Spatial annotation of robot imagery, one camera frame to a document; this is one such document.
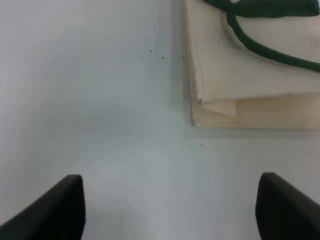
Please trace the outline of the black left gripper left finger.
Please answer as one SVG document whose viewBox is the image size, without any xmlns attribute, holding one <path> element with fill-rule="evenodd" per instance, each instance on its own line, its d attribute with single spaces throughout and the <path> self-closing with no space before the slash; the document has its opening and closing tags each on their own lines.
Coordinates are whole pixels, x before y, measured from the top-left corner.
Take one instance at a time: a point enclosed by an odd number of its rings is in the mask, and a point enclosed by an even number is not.
<svg viewBox="0 0 320 240">
<path fill-rule="evenodd" d="M 83 178 L 65 176 L 0 226 L 2 240 L 80 240 L 86 224 Z"/>
</svg>

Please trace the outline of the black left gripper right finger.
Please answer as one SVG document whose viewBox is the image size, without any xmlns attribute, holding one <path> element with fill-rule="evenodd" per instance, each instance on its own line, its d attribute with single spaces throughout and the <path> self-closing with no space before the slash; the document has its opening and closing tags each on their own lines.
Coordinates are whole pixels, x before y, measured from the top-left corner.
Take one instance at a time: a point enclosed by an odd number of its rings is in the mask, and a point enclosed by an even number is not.
<svg viewBox="0 0 320 240">
<path fill-rule="evenodd" d="M 320 238 L 320 205 L 274 172 L 260 177 L 255 218 L 262 240 Z"/>
</svg>

